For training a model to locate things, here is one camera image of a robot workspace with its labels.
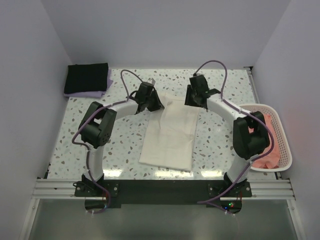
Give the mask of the white t shirt red print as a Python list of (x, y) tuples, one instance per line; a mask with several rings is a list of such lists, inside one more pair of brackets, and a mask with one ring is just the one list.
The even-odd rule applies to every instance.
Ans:
[(150, 113), (139, 163), (190, 172), (200, 108), (181, 96), (158, 95), (164, 109)]

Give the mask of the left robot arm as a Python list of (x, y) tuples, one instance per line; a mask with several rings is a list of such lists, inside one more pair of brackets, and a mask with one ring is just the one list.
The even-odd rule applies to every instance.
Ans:
[(158, 93), (153, 84), (142, 82), (125, 100), (109, 105), (92, 102), (85, 113), (78, 131), (72, 138), (74, 145), (87, 150), (85, 172), (81, 181), (73, 184), (76, 197), (111, 198), (104, 183), (104, 146), (111, 138), (116, 120), (137, 115), (147, 109), (149, 112), (163, 110)]

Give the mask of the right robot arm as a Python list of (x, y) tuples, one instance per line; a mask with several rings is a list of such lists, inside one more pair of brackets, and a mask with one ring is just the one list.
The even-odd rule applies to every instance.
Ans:
[(224, 99), (221, 90), (209, 89), (204, 75), (194, 74), (189, 81), (184, 104), (218, 114), (232, 126), (235, 157), (224, 174), (223, 191), (209, 200), (199, 202), (208, 204), (224, 195), (235, 196), (241, 190), (240, 185), (247, 181), (253, 162), (264, 157), (263, 152), (268, 147), (273, 148), (275, 140), (261, 112), (250, 112)]

